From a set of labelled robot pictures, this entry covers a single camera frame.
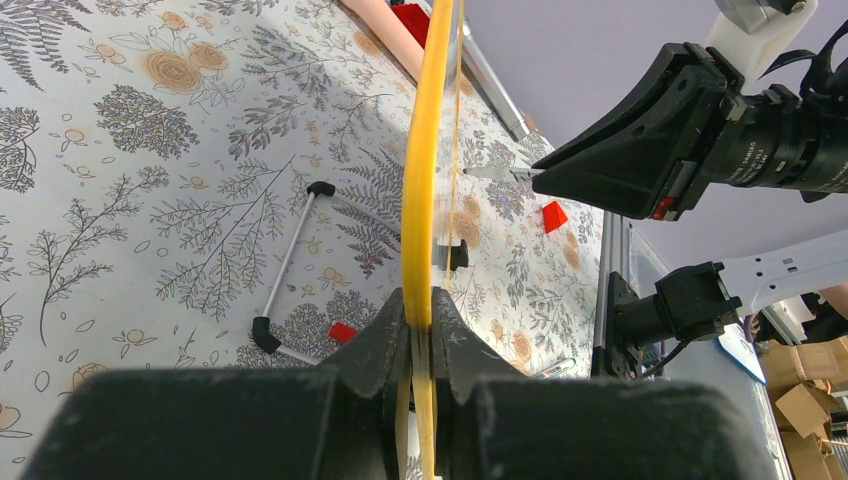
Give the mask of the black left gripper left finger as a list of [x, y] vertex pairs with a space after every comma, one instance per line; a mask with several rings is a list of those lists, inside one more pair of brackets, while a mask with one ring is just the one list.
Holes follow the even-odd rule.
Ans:
[[401, 479], [403, 296], [304, 369], [115, 370], [62, 405], [26, 479]]

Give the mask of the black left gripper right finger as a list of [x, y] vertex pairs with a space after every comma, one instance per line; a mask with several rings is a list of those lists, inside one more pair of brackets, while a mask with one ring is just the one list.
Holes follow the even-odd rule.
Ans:
[[771, 459], [719, 390], [686, 381], [539, 380], [432, 292], [435, 468], [446, 479], [768, 479]]

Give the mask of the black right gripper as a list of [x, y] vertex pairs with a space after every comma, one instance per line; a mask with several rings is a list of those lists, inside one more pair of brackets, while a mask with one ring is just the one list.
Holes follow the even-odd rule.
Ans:
[[800, 192], [806, 203], [847, 191], [847, 64], [834, 43], [817, 53], [782, 54], [772, 70], [807, 60], [798, 93], [772, 84], [741, 96], [704, 161], [676, 198], [677, 176], [697, 147], [728, 86], [715, 49], [667, 43], [633, 89], [583, 133], [534, 164], [536, 193], [575, 200], [631, 219], [669, 207], [678, 219], [710, 184]]

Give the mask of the yellow framed whiteboard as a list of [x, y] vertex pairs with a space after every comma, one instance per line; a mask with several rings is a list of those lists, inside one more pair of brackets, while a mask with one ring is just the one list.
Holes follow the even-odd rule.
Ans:
[[435, 1], [406, 147], [401, 209], [401, 274], [410, 334], [411, 386], [421, 473], [436, 476], [436, 399], [432, 297], [441, 275], [435, 229], [448, 231], [458, 157], [459, 78], [464, 4]]

